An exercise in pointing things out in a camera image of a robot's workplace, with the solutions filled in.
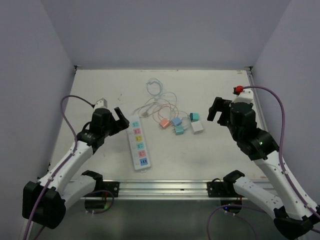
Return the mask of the dark teal plug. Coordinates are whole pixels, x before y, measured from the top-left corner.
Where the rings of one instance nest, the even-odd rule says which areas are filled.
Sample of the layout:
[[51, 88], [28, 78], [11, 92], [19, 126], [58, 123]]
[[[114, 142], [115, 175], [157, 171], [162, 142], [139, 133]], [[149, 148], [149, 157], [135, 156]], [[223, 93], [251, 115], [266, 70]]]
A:
[[191, 122], [197, 122], [200, 120], [200, 115], [199, 115], [199, 113], [191, 112], [189, 115], [189, 118], [190, 118]]

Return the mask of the white plug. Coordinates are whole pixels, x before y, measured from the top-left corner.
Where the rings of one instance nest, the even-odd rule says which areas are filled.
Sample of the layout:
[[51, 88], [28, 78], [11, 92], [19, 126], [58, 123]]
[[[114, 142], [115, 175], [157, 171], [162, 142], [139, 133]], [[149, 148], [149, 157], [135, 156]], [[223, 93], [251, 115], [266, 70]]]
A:
[[192, 128], [193, 134], [199, 134], [204, 131], [204, 127], [203, 127], [201, 121], [191, 122], [191, 128]]

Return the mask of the white power strip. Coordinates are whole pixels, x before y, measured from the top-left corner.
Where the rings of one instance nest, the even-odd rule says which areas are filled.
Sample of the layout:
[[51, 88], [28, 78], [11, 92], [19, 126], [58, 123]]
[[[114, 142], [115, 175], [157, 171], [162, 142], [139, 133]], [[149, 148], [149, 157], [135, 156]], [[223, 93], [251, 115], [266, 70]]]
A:
[[151, 160], [144, 136], [140, 117], [135, 114], [128, 117], [129, 127], [126, 129], [132, 163], [135, 171], [145, 171], [151, 167]]

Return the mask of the salmon pink plug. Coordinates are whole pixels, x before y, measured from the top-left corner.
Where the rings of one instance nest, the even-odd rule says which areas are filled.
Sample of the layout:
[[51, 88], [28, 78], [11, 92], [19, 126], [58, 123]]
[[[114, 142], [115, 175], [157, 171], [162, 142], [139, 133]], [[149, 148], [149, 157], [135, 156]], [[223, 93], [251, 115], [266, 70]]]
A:
[[163, 118], [162, 120], [159, 121], [159, 126], [162, 128], [162, 129], [166, 129], [170, 126], [170, 121], [167, 119], [167, 118]]

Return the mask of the light blue plug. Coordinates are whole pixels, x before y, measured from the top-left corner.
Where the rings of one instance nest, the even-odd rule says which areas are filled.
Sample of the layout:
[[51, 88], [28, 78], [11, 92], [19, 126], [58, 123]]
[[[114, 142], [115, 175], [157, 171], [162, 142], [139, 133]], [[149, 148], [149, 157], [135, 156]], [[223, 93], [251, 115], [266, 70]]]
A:
[[171, 123], [175, 126], [178, 127], [182, 124], [182, 119], [180, 117], [175, 117], [171, 120]]

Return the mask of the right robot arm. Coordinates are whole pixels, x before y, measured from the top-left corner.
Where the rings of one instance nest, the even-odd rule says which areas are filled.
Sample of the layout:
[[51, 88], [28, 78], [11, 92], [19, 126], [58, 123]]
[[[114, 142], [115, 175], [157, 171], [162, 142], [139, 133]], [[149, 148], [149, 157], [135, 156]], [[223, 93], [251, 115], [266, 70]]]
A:
[[320, 221], [320, 207], [297, 184], [291, 171], [282, 169], [280, 148], [270, 133], [257, 126], [253, 103], [216, 97], [207, 120], [212, 122], [218, 112], [221, 115], [217, 123], [228, 128], [238, 148], [262, 170], [276, 191], [271, 194], [244, 173], [234, 170], [223, 178], [223, 192], [249, 199], [271, 217], [277, 230], [288, 240], [311, 231]]

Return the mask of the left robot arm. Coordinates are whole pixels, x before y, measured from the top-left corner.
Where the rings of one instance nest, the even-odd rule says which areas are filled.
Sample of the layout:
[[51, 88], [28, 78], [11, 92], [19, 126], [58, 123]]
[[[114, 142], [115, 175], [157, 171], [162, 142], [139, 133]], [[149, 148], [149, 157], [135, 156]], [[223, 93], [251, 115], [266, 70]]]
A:
[[118, 119], [107, 108], [97, 108], [76, 135], [75, 141], [60, 162], [37, 182], [28, 182], [23, 188], [22, 216], [49, 229], [55, 229], [66, 211], [80, 198], [91, 194], [99, 196], [106, 191], [103, 176], [86, 170], [74, 182], [72, 177], [104, 144], [130, 125], [119, 107], [114, 109]]

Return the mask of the aluminium mounting rail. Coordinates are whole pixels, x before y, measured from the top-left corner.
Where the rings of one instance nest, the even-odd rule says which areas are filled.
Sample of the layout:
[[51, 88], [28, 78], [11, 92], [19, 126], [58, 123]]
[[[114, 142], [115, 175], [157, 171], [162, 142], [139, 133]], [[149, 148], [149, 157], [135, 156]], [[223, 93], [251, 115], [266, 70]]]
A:
[[217, 193], [210, 180], [109, 180], [118, 200], [243, 200], [234, 193]]

